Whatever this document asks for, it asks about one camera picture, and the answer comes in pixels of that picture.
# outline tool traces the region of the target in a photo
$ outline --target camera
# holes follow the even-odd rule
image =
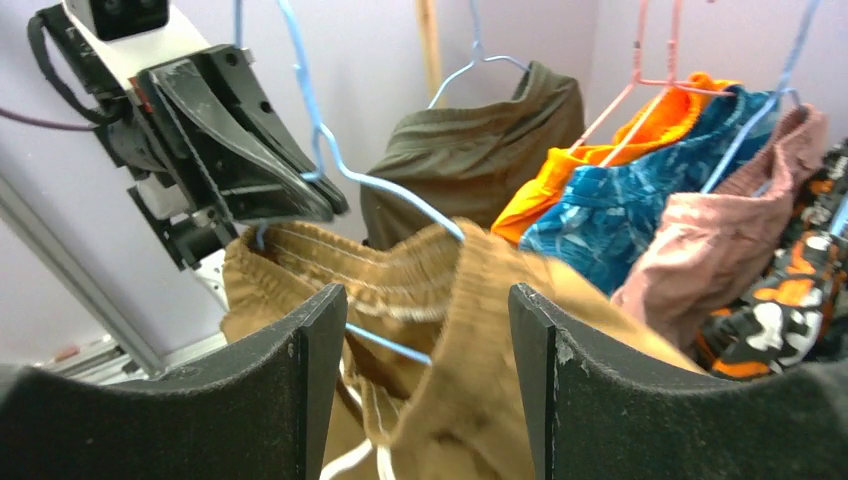
[[[65,0],[68,13],[108,42],[164,27],[168,0]]]

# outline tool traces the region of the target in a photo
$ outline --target brown fabric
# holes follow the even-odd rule
[[[801,184],[822,167],[827,118],[807,108],[784,115],[766,146],[714,193],[672,195],[654,241],[611,301],[689,348],[709,313],[763,273]]]
[[[571,145],[583,123],[577,80],[531,62],[511,101],[424,110],[401,120],[385,158],[368,174],[488,229],[539,173],[548,149]],[[362,186],[360,202],[369,244],[378,250],[433,223],[406,200],[370,187]]]
[[[367,435],[390,447],[399,479],[532,478],[507,309],[508,290],[518,282],[635,349],[701,372],[564,263],[517,252],[465,219],[457,223],[463,244],[433,225],[382,252],[293,222],[269,229],[264,255],[249,247],[255,229],[227,248],[230,312],[221,330],[228,341],[282,318],[322,285],[338,282],[347,289],[348,322],[432,358],[426,367],[349,334],[343,382],[361,395],[364,411],[343,402],[341,389],[326,461]],[[372,454],[337,478],[376,480],[375,472]]]

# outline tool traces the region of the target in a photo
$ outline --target blue fabric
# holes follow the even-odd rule
[[[653,240],[668,197],[701,189],[771,93],[729,90],[736,95],[712,100],[680,142],[625,166],[578,168],[559,203],[524,232],[519,249],[559,258],[607,295],[615,291]],[[722,180],[766,144],[777,110],[751,130]]]

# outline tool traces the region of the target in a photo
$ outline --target black cable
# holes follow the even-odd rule
[[[29,39],[29,46],[30,49],[32,49],[32,54],[35,57],[35,61],[38,64],[39,70],[41,70],[41,73],[44,75],[44,78],[47,79],[50,85],[56,89],[56,92],[65,100],[65,102],[68,103],[68,105],[71,106],[71,108],[76,110],[77,113],[85,117],[86,120],[92,122],[94,125],[67,125],[49,120],[40,120],[11,112],[3,109],[2,107],[0,107],[0,116],[37,127],[51,128],[54,130],[87,132],[99,125],[113,123],[124,115],[124,109],[122,108],[123,104],[120,102],[110,105],[110,108],[108,108],[105,112],[86,108],[82,103],[80,103],[76,95],[74,95],[74,92],[65,82],[62,81],[56,73],[56,70],[53,68],[53,65],[50,63],[50,55],[47,53],[47,44],[44,39],[44,20],[41,16],[36,15],[27,23],[27,38]]]
[[[26,115],[21,115],[20,113],[13,112],[6,108],[0,107],[0,117],[7,118],[9,120],[13,120],[15,122],[23,123],[25,125],[32,125],[34,127],[41,128],[49,128],[51,130],[64,130],[66,132],[90,132],[97,128],[97,125],[71,125],[68,123],[59,123],[54,122],[52,120],[42,120],[40,118],[28,117]]]

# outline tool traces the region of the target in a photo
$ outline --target drawstring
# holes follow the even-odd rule
[[[339,362],[339,373],[344,375],[344,361]],[[362,397],[359,392],[345,385],[345,389],[356,405],[359,411],[362,411]],[[357,445],[353,450],[336,458],[321,469],[319,480],[333,480],[338,475],[356,467],[374,450],[374,444],[366,438],[362,443]],[[392,468],[392,452],[389,447],[377,447],[377,476],[380,480],[397,480],[394,469]]]

